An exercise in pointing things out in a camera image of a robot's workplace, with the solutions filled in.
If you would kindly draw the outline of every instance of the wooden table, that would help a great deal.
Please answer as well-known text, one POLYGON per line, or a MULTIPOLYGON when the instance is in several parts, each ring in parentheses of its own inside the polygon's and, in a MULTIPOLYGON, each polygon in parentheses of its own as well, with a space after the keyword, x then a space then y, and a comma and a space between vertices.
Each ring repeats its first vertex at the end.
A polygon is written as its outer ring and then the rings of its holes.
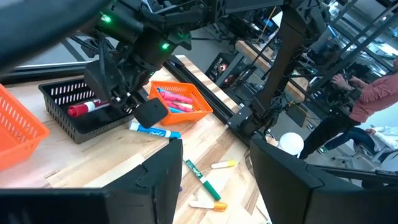
MULTIPOLYGON (((254 44, 253 46, 257 48, 258 51, 261 51, 261 47, 258 46, 257 44, 254 44)), ((246 58, 249 58, 251 61, 253 61, 257 57, 257 52, 253 50, 248 44, 246 44, 243 40, 238 41, 235 47, 240 54, 242 54, 246 58)), ((267 58, 271 59, 272 53, 273 51, 268 47, 265 49, 265 51, 262 54, 265 55, 267 58)), ((271 68, 271 65, 267 61, 265 61, 262 57, 259 57, 256 60, 255 65, 257 66, 257 68, 260 68, 263 72, 266 72, 268 71, 268 69, 271 68)), ((293 78, 293 80, 297 84, 299 84, 304 90, 307 90, 308 80, 306 78, 299 77, 299 78, 293 78)), ((291 84, 291 82, 287 83, 285 91, 290 93, 297 102, 303 102, 305 99, 305 95, 299 89, 297 89, 293 84, 291 84)))
MULTIPOLYGON (((238 106, 186 57, 179 56, 187 68, 233 111, 238 106)), ((161 69, 153 80, 175 81, 166 69, 161 69)), ((7 89, 50 129, 50 136, 36 149, 32 157, 0 173, 0 187, 102 187, 141 164, 168 143, 168 139, 129 131, 125 126, 114 128, 83 144, 75 144, 45 110, 44 100, 32 82, 9 85, 7 89)), ((244 162, 247 146, 227 127, 210 114, 196 124, 168 126, 180 131, 185 156, 192 160, 203 175, 228 204, 225 212, 214 212, 189 207, 192 200, 209 200, 197 178, 183 165, 183 191, 178 196, 174 223, 265 223, 260 210, 264 202, 254 177, 244 162), (211 170, 218 161, 234 159, 235 167, 211 170)))

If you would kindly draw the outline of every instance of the black basket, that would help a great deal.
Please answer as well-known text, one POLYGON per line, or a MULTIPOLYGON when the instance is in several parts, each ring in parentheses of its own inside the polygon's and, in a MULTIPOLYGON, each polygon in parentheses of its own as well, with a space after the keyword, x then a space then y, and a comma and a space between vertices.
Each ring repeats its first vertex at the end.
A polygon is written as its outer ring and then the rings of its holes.
POLYGON ((96 99, 82 78, 39 85, 39 90, 43 93, 47 111, 77 144, 124 124, 134 117, 132 110, 124 111, 112 106, 78 118, 69 116, 67 110, 70 105, 96 99))

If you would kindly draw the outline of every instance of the white balloon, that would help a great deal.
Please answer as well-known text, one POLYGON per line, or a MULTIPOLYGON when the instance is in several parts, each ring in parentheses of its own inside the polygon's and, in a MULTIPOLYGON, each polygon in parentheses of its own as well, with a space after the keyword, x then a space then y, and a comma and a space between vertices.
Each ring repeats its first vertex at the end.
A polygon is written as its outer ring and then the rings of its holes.
POLYGON ((286 133, 279 139, 283 151, 290 155, 298 155, 304 148, 304 140, 296 133, 286 133))

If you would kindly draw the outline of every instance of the orange plastic basket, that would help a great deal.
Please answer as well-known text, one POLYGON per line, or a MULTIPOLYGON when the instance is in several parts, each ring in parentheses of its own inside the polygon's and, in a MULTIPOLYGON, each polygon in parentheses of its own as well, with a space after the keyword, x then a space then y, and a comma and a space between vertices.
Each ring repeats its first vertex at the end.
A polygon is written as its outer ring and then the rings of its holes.
POLYGON ((169 111, 168 115, 160 122, 162 125, 178 124, 186 121, 197 122, 206 115, 213 112, 213 109, 199 93, 197 88, 191 83, 161 82, 152 81, 150 86, 149 99, 159 98, 163 105, 169 111), (193 100, 193 112, 189 113, 171 113, 157 89, 171 91, 193 100))
POLYGON ((0 84, 0 170, 32 155, 50 131, 0 84))

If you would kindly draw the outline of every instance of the pink marker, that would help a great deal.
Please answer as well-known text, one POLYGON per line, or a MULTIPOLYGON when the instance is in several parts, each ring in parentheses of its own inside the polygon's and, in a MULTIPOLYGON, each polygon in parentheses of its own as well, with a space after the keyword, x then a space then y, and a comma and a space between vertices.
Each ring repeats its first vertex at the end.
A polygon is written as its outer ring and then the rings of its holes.
POLYGON ((169 107, 171 107, 171 108, 174 108, 174 109, 180 110, 180 111, 184 111, 184 112, 192 112, 192 109, 190 109, 190 108, 186 108, 186 107, 184 107, 184 106, 181 106, 181 105, 178 105, 178 104, 176 104, 176 103, 173 103, 173 102, 172 102, 172 101, 170 101, 170 100, 166 100, 166 105, 167 105, 167 106, 169 106, 169 107))
POLYGON ((170 101, 178 101, 181 103, 188 103, 188 104, 192 104, 193 100, 189 97, 186 96, 182 96, 179 94, 175 94, 175 93, 167 93, 167 92, 160 92, 160 95, 163 97, 163 99, 165 100, 170 100, 170 101))
POLYGON ((96 111, 106 106, 109 106, 107 101, 96 99, 78 105, 69 106, 68 114, 74 118, 77 118, 81 115, 96 111))

